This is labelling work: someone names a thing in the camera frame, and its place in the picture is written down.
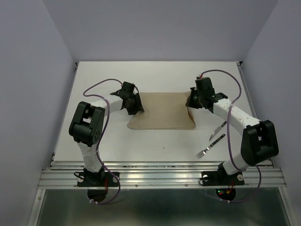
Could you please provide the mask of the beige cloth napkin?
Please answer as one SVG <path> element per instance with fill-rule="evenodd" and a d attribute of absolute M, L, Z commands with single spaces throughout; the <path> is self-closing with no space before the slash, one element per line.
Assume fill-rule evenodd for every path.
<path fill-rule="evenodd" d="M 135 130 L 194 129 L 196 124 L 186 106 L 190 92 L 143 92 L 144 112 L 138 112 L 127 124 Z"/>

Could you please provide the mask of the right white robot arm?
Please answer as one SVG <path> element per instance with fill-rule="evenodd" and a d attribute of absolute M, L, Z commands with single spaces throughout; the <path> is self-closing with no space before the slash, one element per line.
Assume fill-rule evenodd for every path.
<path fill-rule="evenodd" d="M 227 135 L 232 126 L 242 137 L 240 152 L 230 154 L 230 159 L 216 172 L 220 183 L 226 184 L 233 179 L 233 174 L 279 154 L 275 126 L 271 121 L 254 118 L 235 106 L 225 94 L 215 93 L 210 78 L 198 78 L 195 83 L 186 106 L 209 110 L 227 122 Z"/>

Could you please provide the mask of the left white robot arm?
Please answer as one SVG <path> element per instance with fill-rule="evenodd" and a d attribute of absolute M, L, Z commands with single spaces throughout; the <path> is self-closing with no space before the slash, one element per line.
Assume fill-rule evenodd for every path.
<path fill-rule="evenodd" d="M 78 103 L 69 127 L 69 135 L 78 144 L 84 160 L 84 171 L 88 172 L 88 180 L 95 186 L 104 182 L 104 166 L 99 156 L 99 144 L 108 126 L 110 114 L 125 109 L 128 115 L 143 113 L 138 88 L 130 82 L 122 82 L 119 90 L 107 97 L 88 94 L 96 87 L 93 85 L 84 91 L 84 97 L 96 97 L 98 101 Z"/>

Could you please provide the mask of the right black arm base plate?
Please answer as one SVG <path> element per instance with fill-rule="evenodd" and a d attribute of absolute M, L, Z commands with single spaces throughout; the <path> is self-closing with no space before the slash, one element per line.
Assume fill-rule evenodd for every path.
<path fill-rule="evenodd" d="M 245 184 L 241 172 L 233 175 L 228 175 L 227 173 L 221 175 L 218 171 L 203 171 L 198 183 L 202 186 L 243 186 Z"/>

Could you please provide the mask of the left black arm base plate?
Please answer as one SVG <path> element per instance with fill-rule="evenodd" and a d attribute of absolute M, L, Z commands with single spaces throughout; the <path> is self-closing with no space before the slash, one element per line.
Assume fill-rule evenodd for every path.
<path fill-rule="evenodd" d="M 77 178 L 78 187 L 118 187 L 118 182 L 109 172 L 100 170 L 100 172 L 74 172 Z"/>

